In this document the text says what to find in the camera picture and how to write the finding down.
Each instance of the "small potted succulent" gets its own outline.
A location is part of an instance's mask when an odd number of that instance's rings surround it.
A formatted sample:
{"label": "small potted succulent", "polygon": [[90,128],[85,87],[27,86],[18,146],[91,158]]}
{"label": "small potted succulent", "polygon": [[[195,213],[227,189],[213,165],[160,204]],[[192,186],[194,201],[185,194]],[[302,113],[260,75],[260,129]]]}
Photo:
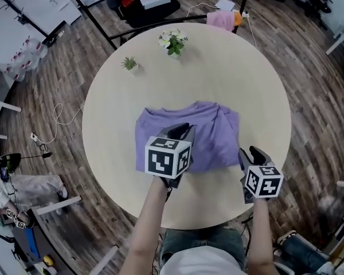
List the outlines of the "small potted succulent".
{"label": "small potted succulent", "polygon": [[139,64],[135,61],[135,57],[126,57],[121,63],[122,67],[130,71],[132,74],[135,74],[135,72],[139,69]]}
{"label": "small potted succulent", "polygon": [[185,47],[185,43],[188,41],[186,35],[179,29],[173,29],[164,31],[161,36],[159,36],[159,46],[164,47],[168,50],[167,54],[170,57],[178,58],[181,55]]}

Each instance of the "purple shirt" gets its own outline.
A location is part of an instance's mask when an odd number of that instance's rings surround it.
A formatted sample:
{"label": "purple shirt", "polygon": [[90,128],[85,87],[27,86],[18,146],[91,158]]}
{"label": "purple shirt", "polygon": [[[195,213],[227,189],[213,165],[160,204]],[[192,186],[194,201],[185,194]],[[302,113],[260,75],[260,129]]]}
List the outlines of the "purple shirt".
{"label": "purple shirt", "polygon": [[195,102],[181,110],[145,108],[135,126],[136,170],[144,171],[145,144],[163,128],[188,122],[196,127],[190,172],[232,166],[238,160],[239,114],[212,102]]}

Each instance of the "pink towel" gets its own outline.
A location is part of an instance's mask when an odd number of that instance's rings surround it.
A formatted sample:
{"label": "pink towel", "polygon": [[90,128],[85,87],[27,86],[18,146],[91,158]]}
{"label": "pink towel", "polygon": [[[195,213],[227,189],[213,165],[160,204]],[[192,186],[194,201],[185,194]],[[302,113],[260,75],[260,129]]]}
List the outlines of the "pink towel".
{"label": "pink towel", "polygon": [[213,25],[231,32],[234,27],[234,14],[231,11],[216,11],[208,13],[206,24]]}

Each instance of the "jeans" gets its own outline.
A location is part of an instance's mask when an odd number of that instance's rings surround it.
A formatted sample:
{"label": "jeans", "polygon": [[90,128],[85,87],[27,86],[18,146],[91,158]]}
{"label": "jeans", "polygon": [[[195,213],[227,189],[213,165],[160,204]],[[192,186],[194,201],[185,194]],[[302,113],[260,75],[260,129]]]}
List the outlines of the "jeans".
{"label": "jeans", "polygon": [[240,234],[235,229],[218,225],[196,230],[167,229],[159,251],[159,270],[173,254],[199,246],[224,250],[236,259],[242,270],[245,268],[246,256]]}
{"label": "jeans", "polygon": [[281,250],[282,263],[295,274],[316,274],[316,271],[326,263],[319,251],[313,250],[295,235],[283,242]]}

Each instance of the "round table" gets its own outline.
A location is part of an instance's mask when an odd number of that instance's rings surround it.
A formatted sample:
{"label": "round table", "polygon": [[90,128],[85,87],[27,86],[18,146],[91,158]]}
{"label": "round table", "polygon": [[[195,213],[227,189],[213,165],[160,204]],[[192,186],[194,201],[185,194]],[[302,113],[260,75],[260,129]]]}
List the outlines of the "round table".
{"label": "round table", "polygon": [[[178,28],[189,41],[176,60],[158,46],[164,30]],[[140,69],[123,69],[134,56]],[[87,95],[83,142],[95,178],[121,208],[138,217],[152,175],[135,170],[135,122],[145,107],[181,109],[212,101],[239,113],[240,147],[264,150],[281,168],[291,136],[288,98],[269,61],[250,43],[226,30],[176,23],[137,35],[98,71]],[[199,229],[246,210],[239,166],[204,174],[184,173],[163,213],[162,227]]]}

